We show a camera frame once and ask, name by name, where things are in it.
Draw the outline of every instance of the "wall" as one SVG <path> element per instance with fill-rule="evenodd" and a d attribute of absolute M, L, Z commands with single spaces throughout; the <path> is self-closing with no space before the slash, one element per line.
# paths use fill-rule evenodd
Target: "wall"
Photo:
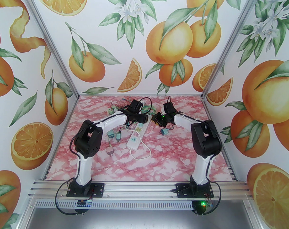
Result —
<path fill-rule="evenodd" d="M 196 73 L 217 62 L 245 1 L 32 0 L 78 91 L 87 94 L 199 94 L 207 77 Z M 159 50 L 162 31 L 172 28 Z"/>
<path fill-rule="evenodd" d="M 209 92 L 236 177 L 268 227 L 289 228 L 289 0 L 256 2 Z"/>
<path fill-rule="evenodd" d="M 76 101 L 41 37 L 23 1 L 0 0 L 0 229 L 15 228 Z"/>

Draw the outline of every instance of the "white power strip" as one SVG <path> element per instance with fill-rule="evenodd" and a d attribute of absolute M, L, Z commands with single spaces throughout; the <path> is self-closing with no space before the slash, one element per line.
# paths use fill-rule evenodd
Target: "white power strip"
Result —
<path fill-rule="evenodd" d="M 140 138 L 142 138 L 144 136 L 144 133 L 147 129 L 147 127 L 149 126 L 149 123 L 152 119 L 152 116 L 151 115 L 148 115 L 148 121 L 147 123 L 137 123 L 136 127 L 135 127 L 135 131 L 138 131 L 139 134 L 140 134 L 140 137 L 139 135 L 136 133 L 136 132 L 133 132 L 133 134 L 131 135 L 131 137 L 129 138 L 126 146 L 128 147 L 128 149 L 133 149 L 133 150 L 137 150 L 138 149 L 138 146 L 140 144 Z"/>

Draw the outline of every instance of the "white cable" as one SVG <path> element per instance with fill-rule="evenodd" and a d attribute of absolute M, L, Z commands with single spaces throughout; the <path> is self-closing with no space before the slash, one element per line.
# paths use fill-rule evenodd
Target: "white cable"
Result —
<path fill-rule="evenodd" d="M 149 150 L 149 152 L 150 152 L 150 155 L 147 156 L 147 157 L 144 157 L 144 158 L 135 158 L 135 157 L 132 155 L 132 149 L 130 148 L 129 153 L 130 153 L 130 155 L 133 157 L 133 159 L 141 160 L 141 159 L 150 158 L 150 157 L 151 157 L 151 154 L 152 154 L 151 149 L 150 149 L 147 145 L 144 144 L 144 142 L 142 141 L 142 139 L 141 139 L 141 137 L 140 137 L 140 133 L 139 133 L 138 131 L 135 131 L 135 130 L 128 130 L 128 129 L 126 129 L 126 130 L 127 130 L 127 131 L 136 132 L 136 133 L 139 135 L 139 138 L 140 138 L 141 143 L 142 143 L 142 144 Z"/>

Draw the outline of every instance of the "pink marble surface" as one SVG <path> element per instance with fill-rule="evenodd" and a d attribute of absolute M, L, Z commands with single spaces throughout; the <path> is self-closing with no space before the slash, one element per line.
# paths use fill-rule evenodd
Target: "pink marble surface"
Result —
<path fill-rule="evenodd" d="M 69 151 L 71 138 L 78 132 L 84 120 L 94 121 L 108 116 L 107 109 L 112 104 L 126 105 L 127 102 L 122 98 L 129 99 L 126 96 L 80 97 L 56 152 L 47 180 L 68 180 L 75 175 L 77 159 Z M 157 111 L 160 111 L 162 104 L 167 101 L 165 96 L 154 96 L 151 99 Z M 172 102 L 178 111 L 198 119 L 208 119 L 200 97 L 173 96 Z M 186 132 L 182 127 L 174 126 L 174 130 L 162 136 L 160 130 L 159 126 L 150 122 L 142 140 L 151 149 L 152 156 L 144 160 L 135 160 L 130 156 L 126 142 L 132 134 L 131 131 L 122 130 L 122 139 L 119 142 L 115 139 L 110 140 L 115 151 L 112 156 L 106 153 L 108 138 L 104 134 L 100 151 L 94 156 L 92 179 L 98 181 L 189 181 L 196 162 L 191 133 Z M 148 153 L 142 144 L 139 145 L 137 151 L 133 151 L 133 155 L 137 158 L 146 157 Z M 232 181 L 222 154 L 219 154 L 213 161 L 210 179 Z"/>

